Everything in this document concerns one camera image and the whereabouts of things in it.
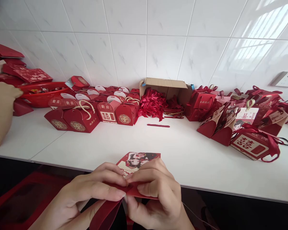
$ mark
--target red basket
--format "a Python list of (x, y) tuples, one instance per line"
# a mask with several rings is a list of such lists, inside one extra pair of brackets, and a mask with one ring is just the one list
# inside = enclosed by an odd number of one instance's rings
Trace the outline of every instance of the red basket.
[[(56, 87), (64, 87), (56, 91), (50, 91), (47, 93), (29, 94), (31, 89), (47, 88), (49, 90), (55, 89)], [(49, 107), (48, 102), (53, 97), (61, 97), (61, 93), (70, 92), (70, 88), (65, 85), (65, 82), (46, 82), (41, 84), (26, 85), (19, 87), (23, 91), (21, 98), (31, 107), (35, 108), (46, 108)]]

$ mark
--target box flap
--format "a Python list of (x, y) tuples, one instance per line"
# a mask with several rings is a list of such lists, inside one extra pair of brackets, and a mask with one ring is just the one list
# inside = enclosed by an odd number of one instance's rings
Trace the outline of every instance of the box flap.
[(168, 80), (159, 78), (145, 78), (146, 85), (174, 87), (174, 88), (187, 88), (184, 81), (179, 80)]

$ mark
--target wall socket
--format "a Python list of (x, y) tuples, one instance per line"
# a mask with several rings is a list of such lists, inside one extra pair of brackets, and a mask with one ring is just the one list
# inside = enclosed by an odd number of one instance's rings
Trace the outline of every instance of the wall socket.
[(288, 72), (281, 72), (271, 85), (288, 87)]

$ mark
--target white table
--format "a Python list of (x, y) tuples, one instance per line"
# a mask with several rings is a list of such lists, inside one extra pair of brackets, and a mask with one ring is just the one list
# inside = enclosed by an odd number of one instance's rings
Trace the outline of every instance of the white table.
[[(131, 151), (156, 152), (183, 186), (288, 202), (288, 146), (280, 145), (280, 158), (264, 163), (206, 138), (196, 131), (199, 123), (186, 118), (140, 117), (133, 127), (101, 122), (87, 134), (57, 131), (43, 117), (48, 110), (14, 117), (0, 156), (92, 171)], [(288, 125), (279, 136), (288, 139)]]
[(21, 117), (13, 117), (9, 133), (0, 146), (0, 157), (29, 160), (63, 135), (44, 118), (50, 108), (35, 109)]

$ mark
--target hand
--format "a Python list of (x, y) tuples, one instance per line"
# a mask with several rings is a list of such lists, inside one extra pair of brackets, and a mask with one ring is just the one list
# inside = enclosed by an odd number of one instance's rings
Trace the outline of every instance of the hand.
[(0, 97), (2, 98), (11, 98), (11, 99), (16, 99), (20, 97), (23, 94), (23, 92), (15, 88), (12, 85), (8, 85), (4, 82), (0, 82)]
[(151, 181), (139, 185), (138, 191), (142, 195), (159, 198), (143, 205), (127, 195), (125, 200), (131, 220), (146, 229), (194, 229), (181, 202), (180, 184), (160, 158), (145, 163), (138, 171), (128, 175), (126, 180), (128, 183)]
[[(94, 172), (77, 176), (65, 185), (29, 229), (86, 230), (105, 200), (119, 201), (126, 195), (125, 192), (102, 183), (103, 181), (127, 186), (123, 172), (117, 165), (103, 163)], [(80, 213), (77, 207), (79, 203), (91, 198), (100, 200)]]

